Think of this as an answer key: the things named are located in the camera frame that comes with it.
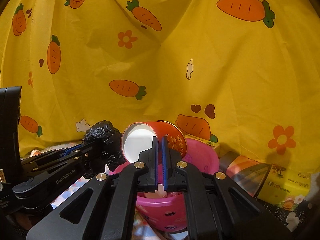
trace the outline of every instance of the blue gripper pad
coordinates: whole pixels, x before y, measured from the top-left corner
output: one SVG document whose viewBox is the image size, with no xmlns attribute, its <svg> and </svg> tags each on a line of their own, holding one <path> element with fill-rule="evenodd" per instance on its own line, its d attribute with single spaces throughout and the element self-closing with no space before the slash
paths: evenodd
<svg viewBox="0 0 320 240">
<path fill-rule="evenodd" d="M 159 143 L 158 140 L 156 140 L 156 154 L 155 154 L 155 183 L 156 183 L 156 189 L 158 190 L 158 151 L 159 151 Z"/>
<path fill-rule="evenodd" d="M 72 151 L 80 148 L 81 146 L 83 146 L 83 144 L 78 144 L 78 145 L 76 145 L 76 146 L 73 146 L 73 147 L 71 147 L 71 148 L 66 149 L 66 151 L 64 152 L 64 154 L 63 154 L 61 157 L 64 157 L 64 156 L 69 155 Z"/>
<path fill-rule="evenodd" d="M 167 138 L 166 136 L 162 138 L 161 141 L 161 148 L 162 148 L 162 175 L 163 175 L 163 186 L 164 186 L 164 190 L 168 189 L 168 183 L 167 183 L 167 179 L 168 179 L 168 170 L 167 170 L 167 162 L 170 162 L 170 160 L 168 160 L 167 156 L 169 156 L 168 151 L 168 142 L 167 142 Z"/>
</svg>

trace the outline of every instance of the pink bucket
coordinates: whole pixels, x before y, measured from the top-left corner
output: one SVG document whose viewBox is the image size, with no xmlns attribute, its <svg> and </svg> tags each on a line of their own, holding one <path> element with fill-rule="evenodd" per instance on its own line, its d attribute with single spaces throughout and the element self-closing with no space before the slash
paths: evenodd
<svg viewBox="0 0 320 240">
<path fill-rule="evenodd" d="M 219 170 L 218 156 L 210 146 L 194 139 L 187 138 L 186 141 L 188 150 L 184 161 L 192 163 L 201 172 L 214 174 Z M 121 172 L 128 164 L 129 162 L 120 165 L 110 175 Z M 158 183 L 163 183 L 162 164 L 158 166 Z M 143 193 L 139 193 L 136 207 L 150 225 L 161 231 L 175 232 L 187 227 L 183 194 L 154 199 L 146 198 Z"/>
</svg>

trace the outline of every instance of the cardboard box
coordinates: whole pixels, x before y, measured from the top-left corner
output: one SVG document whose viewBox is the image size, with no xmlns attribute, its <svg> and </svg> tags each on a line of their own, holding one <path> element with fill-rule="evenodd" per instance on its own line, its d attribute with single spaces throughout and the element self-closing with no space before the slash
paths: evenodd
<svg viewBox="0 0 320 240">
<path fill-rule="evenodd" d="M 251 160 L 234 152 L 227 152 L 219 162 L 219 170 L 226 173 L 252 197 L 262 185 L 270 168 L 269 164 Z"/>
<path fill-rule="evenodd" d="M 198 140 L 200 142 L 203 142 L 203 143 L 209 145 L 212 149 L 215 150 L 216 154 L 219 156 L 219 154 L 220 154 L 220 144 L 219 143 L 214 143 L 214 142 L 208 141 L 206 139 L 202 139 L 202 138 L 193 136 L 191 134 L 187 134 L 184 137 L 185 138 L 190 138 L 190 139 L 195 139 L 195 140 Z"/>
<path fill-rule="evenodd" d="M 294 211 L 310 190 L 310 173 L 288 170 L 273 164 L 258 198 L 280 208 Z"/>
</svg>

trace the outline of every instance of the gold screw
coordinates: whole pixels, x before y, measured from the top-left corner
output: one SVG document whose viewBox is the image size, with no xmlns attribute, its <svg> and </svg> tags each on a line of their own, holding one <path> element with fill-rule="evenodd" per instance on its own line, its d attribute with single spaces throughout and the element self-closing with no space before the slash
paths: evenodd
<svg viewBox="0 0 320 240">
<path fill-rule="evenodd" d="M 223 172 L 217 172 L 216 173 L 216 178 L 217 179 L 225 179 L 226 175 Z"/>
<path fill-rule="evenodd" d="M 186 162 L 183 162 L 183 161 L 177 163 L 177 166 L 178 166 L 179 168 L 185 168 L 187 165 L 188 165 L 188 164 L 187 164 Z"/>
<path fill-rule="evenodd" d="M 105 180 L 107 178 L 107 175 L 105 174 L 105 173 L 99 173 L 99 174 L 97 174 L 97 176 L 96 176 L 96 179 L 97 180 Z"/>
<path fill-rule="evenodd" d="M 136 162 L 136 163 L 134 164 L 134 166 L 135 166 L 137 169 L 141 169 L 141 168 L 144 167 L 144 163 L 143 163 L 143 162 Z"/>
</svg>

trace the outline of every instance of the yellow fabric backdrop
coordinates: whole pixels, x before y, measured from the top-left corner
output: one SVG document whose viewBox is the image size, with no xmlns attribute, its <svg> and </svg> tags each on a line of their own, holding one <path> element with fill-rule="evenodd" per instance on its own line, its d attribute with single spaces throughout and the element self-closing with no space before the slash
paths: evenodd
<svg viewBox="0 0 320 240">
<path fill-rule="evenodd" d="M 308 0 L 266 0 L 272 28 L 228 15 L 264 0 L 137 1 L 9 2 L 0 85 L 22 86 L 22 156 L 103 119 L 121 131 L 166 120 L 223 152 L 320 171 L 320 19 Z"/>
</svg>

